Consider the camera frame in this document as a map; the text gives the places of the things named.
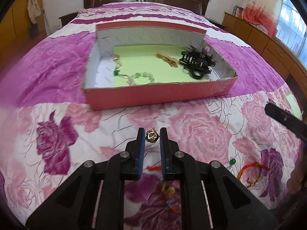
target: floral bedsheet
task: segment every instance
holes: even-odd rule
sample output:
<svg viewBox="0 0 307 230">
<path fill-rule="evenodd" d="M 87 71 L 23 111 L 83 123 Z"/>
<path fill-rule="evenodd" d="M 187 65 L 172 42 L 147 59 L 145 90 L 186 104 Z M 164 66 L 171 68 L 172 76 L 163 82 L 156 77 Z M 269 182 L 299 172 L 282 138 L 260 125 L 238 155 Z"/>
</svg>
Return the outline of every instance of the floral bedsheet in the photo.
<svg viewBox="0 0 307 230">
<path fill-rule="evenodd" d="M 79 88 L 95 24 L 165 20 L 207 29 L 205 40 L 237 71 L 226 96 L 92 111 Z M 81 10 L 40 42 L 0 81 L 0 195 L 25 224 L 29 215 L 84 161 L 101 162 L 125 149 L 139 127 L 166 127 L 170 139 L 196 160 L 218 160 L 237 176 L 252 162 L 270 170 L 250 191 L 268 208 L 283 200 L 299 140 L 267 117 L 267 102 L 293 111 L 283 79 L 247 44 L 187 10 L 157 3 L 111 3 Z M 159 145 L 145 146 L 144 168 L 159 165 Z M 250 168 L 242 181 L 256 179 Z M 180 229 L 179 183 L 163 195 L 162 174 L 144 170 L 125 191 L 126 229 Z"/>
</svg>

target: cardboard box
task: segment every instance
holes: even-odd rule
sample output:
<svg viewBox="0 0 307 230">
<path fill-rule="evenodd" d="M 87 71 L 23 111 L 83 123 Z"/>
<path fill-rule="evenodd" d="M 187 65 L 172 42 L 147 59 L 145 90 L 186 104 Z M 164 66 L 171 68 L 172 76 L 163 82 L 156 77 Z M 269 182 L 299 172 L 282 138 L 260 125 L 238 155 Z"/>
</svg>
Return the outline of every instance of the cardboard box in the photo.
<svg viewBox="0 0 307 230">
<path fill-rule="evenodd" d="M 153 21 L 123 21 L 97 25 L 97 40 L 90 52 L 83 91 L 94 110 L 191 100 L 226 95 L 235 80 L 235 70 L 205 40 L 206 30 L 183 24 Z M 180 58 L 182 47 L 210 47 L 216 66 L 203 80 L 195 80 L 182 66 L 170 67 L 155 56 L 164 51 Z M 120 73 L 152 73 L 153 84 L 146 78 L 128 86 L 122 77 L 113 75 L 114 54 L 120 52 Z"/>
</svg>

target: green pendant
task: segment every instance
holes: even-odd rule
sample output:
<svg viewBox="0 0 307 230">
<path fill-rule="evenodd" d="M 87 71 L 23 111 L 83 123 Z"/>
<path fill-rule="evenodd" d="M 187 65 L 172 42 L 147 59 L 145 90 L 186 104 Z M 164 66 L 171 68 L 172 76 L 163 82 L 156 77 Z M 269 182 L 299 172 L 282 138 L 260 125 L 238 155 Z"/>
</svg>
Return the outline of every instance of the green pendant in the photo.
<svg viewBox="0 0 307 230">
<path fill-rule="evenodd" d="M 231 159 L 230 159 L 229 165 L 230 165 L 230 166 L 235 165 L 235 159 L 234 159 L 234 158 L 231 158 Z"/>
</svg>

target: wooden clothespin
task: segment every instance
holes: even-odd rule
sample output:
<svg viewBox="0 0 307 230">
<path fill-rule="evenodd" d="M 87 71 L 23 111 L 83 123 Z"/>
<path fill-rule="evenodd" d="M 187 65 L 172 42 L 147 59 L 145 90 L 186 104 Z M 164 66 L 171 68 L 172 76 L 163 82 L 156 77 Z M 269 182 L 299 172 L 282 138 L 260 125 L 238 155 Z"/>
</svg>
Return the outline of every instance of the wooden clothespin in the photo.
<svg viewBox="0 0 307 230">
<path fill-rule="evenodd" d="M 166 60 L 167 63 L 171 66 L 171 67 L 178 67 L 179 61 L 171 58 L 170 56 L 168 56 L 167 54 L 163 54 L 161 52 L 156 52 L 157 56 Z"/>
</svg>

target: metal bolt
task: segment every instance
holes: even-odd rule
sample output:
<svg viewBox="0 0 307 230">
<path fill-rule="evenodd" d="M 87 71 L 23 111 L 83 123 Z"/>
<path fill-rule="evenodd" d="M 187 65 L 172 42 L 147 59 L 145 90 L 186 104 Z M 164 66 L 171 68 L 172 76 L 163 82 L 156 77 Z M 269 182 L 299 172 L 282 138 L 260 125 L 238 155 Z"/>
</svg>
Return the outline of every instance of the metal bolt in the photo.
<svg viewBox="0 0 307 230">
<path fill-rule="evenodd" d="M 86 168 L 90 168 L 90 167 L 92 167 L 94 165 L 94 162 L 91 161 L 91 160 L 88 160 L 88 161 L 85 161 L 83 165 Z"/>
<path fill-rule="evenodd" d="M 219 168 L 220 166 L 221 166 L 221 164 L 218 162 L 218 161 L 213 161 L 212 163 L 211 163 L 211 166 L 213 167 L 213 168 Z"/>
<path fill-rule="evenodd" d="M 175 157 L 182 158 L 185 154 L 182 151 L 175 152 Z"/>
<path fill-rule="evenodd" d="M 128 151 L 123 151 L 123 152 L 120 153 L 120 157 L 122 157 L 122 158 L 127 158 L 128 156 L 130 156 Z"/>
</svg>

